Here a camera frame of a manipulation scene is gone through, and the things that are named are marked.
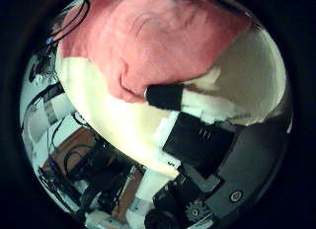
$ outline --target wire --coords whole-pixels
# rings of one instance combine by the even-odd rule
[[[60,121],[60,123],[58,124],[57,128],[53,131],[53,133],[51,135],[51,140],[50,140],[50,145],[49,145],[48,150],[50,150],[50,147],[53,146],[53,148],[58,151],[58,148],[54,144],[53,140],[54,140],[55,135],[56,135],[57,131],[59,130],[59,128],[61,127],[61,125],[62,125],[64,120],[65,120],[65,117]]]
[[[50,34],[50,36],[54,37],[54,36],[60,34],[62,31],[67,29],[76,19],[78,19],[79,15],[81,14],[81,12],[82,12],[82,10],[83,10],[83,8],[85,6],[85,3],[86,3],[85,0],[83,0],[83,3],[80,6],[80,9],[79,9],[78,13],[76,14],[75,17],[73,17],[73,19],[67,25],[65,25],[62,29],[58,30],[57,32]]]
[[[83,17],[80,19],[80,21],[79,21],[72,29],[70,29],[67,33],[65,33],[64,35],[62,35],[60,38],[58,38],[58,39],[56,39],[56,40],[54,40],[54,41],[52,41],[52,42],[50,42],[50,43],[48,43],[48,44],[42,46],[42,47],[39,49],[39,51],[42,50],[42,49],[44,49],[44,48],[50,47],[50,46],[52,46],[53,44],[56,44],[56,43],[60,42],[62,39],[64,39],[64,38],[67,37],[68,35],[70,35],[75,29],[77,29],[77,28],[82,24],[82,22],[83,22],[83,21],[86,19],[86,17],[88,16],[88,13],[89,13],[89,11],[90,11],[90,6],[91,6],[89,0],[83,0],[82,8],[83,8],[83,6],[84,6],[85,4],[87,5],[87,9],[86,9],[86,11],[85,11]],[[58,31],[57,33],[59,34],[59,33],[62,32],[64,29],[65,29],[65,28],[60,29],[60,31]]]
[[[79,125],[83,126],[83,127],[86,127],[86,128],[90,128],[90,126],[88,125],[88,123],[83,123],[81,122],[77,117],[76,117],[76,113],[73,113],[72,115],[72,118],[76,121],[76,123],[78,123]]]
[[[88,149],[90,149],[90,150],[92,149],[92,147],[89,146],[89,145],[86,145],[86,144],[78,144],[78,145],[75,145],[75,146],[73,146],[72,148],[70,148],[70,149],[68,150],[68,152],[66,153],[66,155],[65,155],[65,157],[64,157],[64,159],[63,159],[63,168],[64,168],[64,170],[65,170],[66,176],[69,174],[69,171],[68,171],[68,161],[69,161],[69,158],[70,158],[73,154],[78,154],[78,155],[80,155],[81,158],[83,158],[83,156],[82,156],[80,153],[74,151],[75,149],[77,149],[77,148],[79,148],[79,147],[85,147],[85,148],[88,148]]]

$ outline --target white plastic part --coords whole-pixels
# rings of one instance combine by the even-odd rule
[[[128,225],[122,224],[111,218],[108,213],[98,210],[87,213],[85,225],[88,229],[129,229]]]
[[[171,180],[165,175],[147,169],[135,194],[133,203],[126,212],[125,217],[130,228],[144,228],[145,216],[154,207],[153,196]]]
[[[60,94],[50,101],[56,120],[62,119],[75,112],[75,108],[65,94]],[[44,105],[40,105],[28,116],[28,119],[25,121],[25,128],[28,129],[29,138],[32,142],[38,143],[44,132],[50,128]]]

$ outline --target pink towel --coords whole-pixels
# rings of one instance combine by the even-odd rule
[[[103,73],[109,92],[141,102],[147,86],[205,73],[251,19],[210,0],[90,0],[85,21],[60,42],[60,54],[84,57]],[[78,12],[72,9],[63,24]]]

